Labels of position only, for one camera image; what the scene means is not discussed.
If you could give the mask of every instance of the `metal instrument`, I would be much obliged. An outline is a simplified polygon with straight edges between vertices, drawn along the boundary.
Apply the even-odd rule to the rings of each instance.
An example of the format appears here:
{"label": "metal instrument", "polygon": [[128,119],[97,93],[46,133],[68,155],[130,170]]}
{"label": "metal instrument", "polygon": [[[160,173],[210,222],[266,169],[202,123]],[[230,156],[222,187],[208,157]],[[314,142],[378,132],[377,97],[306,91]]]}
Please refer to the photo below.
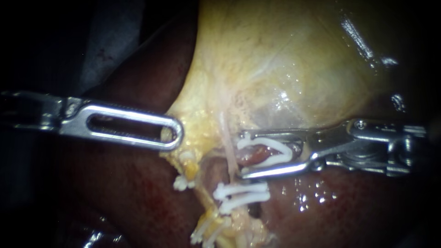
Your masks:
{"label": "metal instrument", "polygon": [[[175,118],[100,101],[28,91],[4,91],[0,100],[0,124],[16,129],[47,131],[160,151],[175,149],[184,135],[182,124]],[[110,125],[96,125],[94,118]],[[129,130],[112,129],[113,121],[162,126],[171,129],[173,137],[170,141],[160,141]]]}
{"label": "metal instrument", "polygon": [[278,140],[301,149],[301,155],[288,163],[246,167],[237,175],[242,180],[280,178],[321,171],[327,166],[402,176],[416,163],[428,163],[430,148],[423,126],[362,118],[330,129],[246,130],[241,133],[245,135]]}

